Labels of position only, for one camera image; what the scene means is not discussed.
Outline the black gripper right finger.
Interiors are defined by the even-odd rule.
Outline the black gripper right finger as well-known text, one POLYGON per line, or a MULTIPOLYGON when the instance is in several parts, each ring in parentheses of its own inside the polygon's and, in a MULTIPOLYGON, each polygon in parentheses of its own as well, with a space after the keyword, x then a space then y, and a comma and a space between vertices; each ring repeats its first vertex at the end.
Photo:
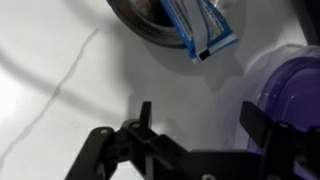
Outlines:
POLYGON ((260 155, 259 180, 302 180, 298 163, 308 174, 320 176, 319 127, 298 130, 285 121, 274 121, 250 101, 241 107, 240 124, 264 153, 260 155))

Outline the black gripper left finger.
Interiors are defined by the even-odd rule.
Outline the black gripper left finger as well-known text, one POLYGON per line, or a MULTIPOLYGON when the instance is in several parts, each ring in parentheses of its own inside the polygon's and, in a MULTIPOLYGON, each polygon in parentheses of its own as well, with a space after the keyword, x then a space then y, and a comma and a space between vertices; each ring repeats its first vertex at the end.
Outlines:
POLYGON ((111 180, 120 163, 130 162, 144 180, 179 180, 186 177, 177 158, 184 152, 165 135, 151 130, 152 103, 142 103, 137 119, 119 130, 93 129, 64 180, 111 180))

